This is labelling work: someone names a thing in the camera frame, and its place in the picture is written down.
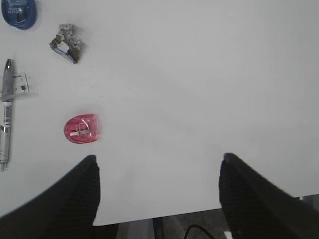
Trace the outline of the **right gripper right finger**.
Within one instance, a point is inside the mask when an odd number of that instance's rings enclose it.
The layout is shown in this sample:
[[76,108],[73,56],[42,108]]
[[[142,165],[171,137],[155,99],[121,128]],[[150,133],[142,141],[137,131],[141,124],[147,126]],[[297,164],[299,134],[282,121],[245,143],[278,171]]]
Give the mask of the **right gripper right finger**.
[[317,239],[319,213],[272,184],[233,153],[224,154],[219,201],[234,239]]

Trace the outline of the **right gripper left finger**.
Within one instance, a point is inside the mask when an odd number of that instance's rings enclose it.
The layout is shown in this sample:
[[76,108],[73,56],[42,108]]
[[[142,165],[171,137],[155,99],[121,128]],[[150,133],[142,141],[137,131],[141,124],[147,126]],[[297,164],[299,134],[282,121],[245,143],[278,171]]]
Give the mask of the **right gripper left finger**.
[[2,239],[90,239],[100,203],[99,167],[85,157],[33,200],[0,218]]

